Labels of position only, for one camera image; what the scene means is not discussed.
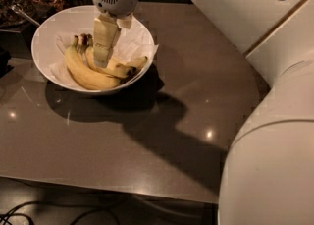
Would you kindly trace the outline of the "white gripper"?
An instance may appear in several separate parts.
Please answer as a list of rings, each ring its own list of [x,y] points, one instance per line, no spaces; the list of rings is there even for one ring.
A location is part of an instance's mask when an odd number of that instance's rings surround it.
[[[97,66],[105,68],[113,54],[113,49],[119,39],[121,28],[131,28],[132,12],[138,0],[92,1],[99,12],[102,13],[94,19],[94,62]]]

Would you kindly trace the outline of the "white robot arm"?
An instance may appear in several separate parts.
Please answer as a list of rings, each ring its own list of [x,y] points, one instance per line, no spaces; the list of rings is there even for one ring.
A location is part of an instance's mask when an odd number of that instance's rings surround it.
[[[223,164],[209,144],[143,122],[154,151],[218,203],[219,225],[313,225],[313,0],[191,0],[270,87]]]

